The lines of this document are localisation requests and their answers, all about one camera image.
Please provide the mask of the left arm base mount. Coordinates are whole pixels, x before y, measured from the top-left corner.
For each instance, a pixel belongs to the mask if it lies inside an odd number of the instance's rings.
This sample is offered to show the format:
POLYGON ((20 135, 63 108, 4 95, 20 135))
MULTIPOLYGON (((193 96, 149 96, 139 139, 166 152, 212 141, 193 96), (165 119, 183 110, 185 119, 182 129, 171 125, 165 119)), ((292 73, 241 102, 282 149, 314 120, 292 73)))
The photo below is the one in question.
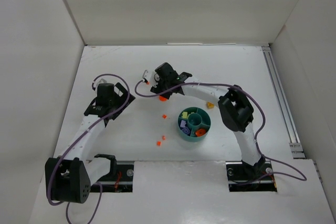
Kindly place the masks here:
POLYGON ((116 162, 95 158, 85 165, 90 179, 91 193, 131 193, 133 191, 134 162, 116 162))

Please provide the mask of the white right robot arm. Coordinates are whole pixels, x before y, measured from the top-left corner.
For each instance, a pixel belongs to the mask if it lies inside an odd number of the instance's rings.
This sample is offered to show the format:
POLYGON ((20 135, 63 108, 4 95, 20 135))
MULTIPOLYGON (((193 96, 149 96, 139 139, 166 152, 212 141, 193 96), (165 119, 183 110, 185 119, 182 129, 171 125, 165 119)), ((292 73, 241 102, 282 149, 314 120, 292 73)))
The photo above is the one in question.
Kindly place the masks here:
POLYGON ((257 148, 254 129, 254 108, 247 94, 238 85, 204 83, 187 72, 178 74, 165 62, 151 74, 151 92, 169 99, 174 93, 210 102, 219 108, 224 125, 234 132, 244 169, 257 173, 265 159, 257 148))

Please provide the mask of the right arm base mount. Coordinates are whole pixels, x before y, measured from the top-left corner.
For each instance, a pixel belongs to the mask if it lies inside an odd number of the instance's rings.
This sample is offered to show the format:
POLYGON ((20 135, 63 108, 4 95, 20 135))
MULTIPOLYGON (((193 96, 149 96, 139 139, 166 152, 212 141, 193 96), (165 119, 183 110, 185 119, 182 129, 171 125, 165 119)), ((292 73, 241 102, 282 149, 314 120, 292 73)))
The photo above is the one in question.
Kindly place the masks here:
POLYGON ((274 176, 266 175, 266 171, 272 172, 269 161, 255 174, 249 174, 241 161, 226 162, 225 165, 230 192, 277 192, 274 176))

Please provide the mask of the orange round dome lego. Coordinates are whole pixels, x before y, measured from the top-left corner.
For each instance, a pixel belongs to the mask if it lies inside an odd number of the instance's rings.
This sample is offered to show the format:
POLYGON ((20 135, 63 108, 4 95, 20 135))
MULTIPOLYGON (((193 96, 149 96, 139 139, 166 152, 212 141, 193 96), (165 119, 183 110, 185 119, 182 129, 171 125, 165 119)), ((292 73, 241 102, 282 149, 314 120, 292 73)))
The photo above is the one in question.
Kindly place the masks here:
POLYGON ((207 133, 207 131, 205 129, 199 129, 199 130, 195 131, 195 135, 197 137, 201 137, 201 136, 205 135, 206 133, 207 133))

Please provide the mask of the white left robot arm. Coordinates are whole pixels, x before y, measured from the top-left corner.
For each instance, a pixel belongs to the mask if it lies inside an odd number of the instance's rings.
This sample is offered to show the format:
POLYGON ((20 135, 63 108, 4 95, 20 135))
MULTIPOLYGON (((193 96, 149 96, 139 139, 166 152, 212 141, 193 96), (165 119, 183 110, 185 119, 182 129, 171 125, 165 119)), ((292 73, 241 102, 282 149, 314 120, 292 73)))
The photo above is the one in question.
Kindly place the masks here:
POLYGON ((95 92, 75 137, 57 158, 49 158, 45 164, 46 194, 51 205, 83 204, 100 178, 117 174, 114 155, 96 154, 90 160, 89 154, 109 121, 115 120, 135 97, 127 84, 119 82, 101 83, 95 92))

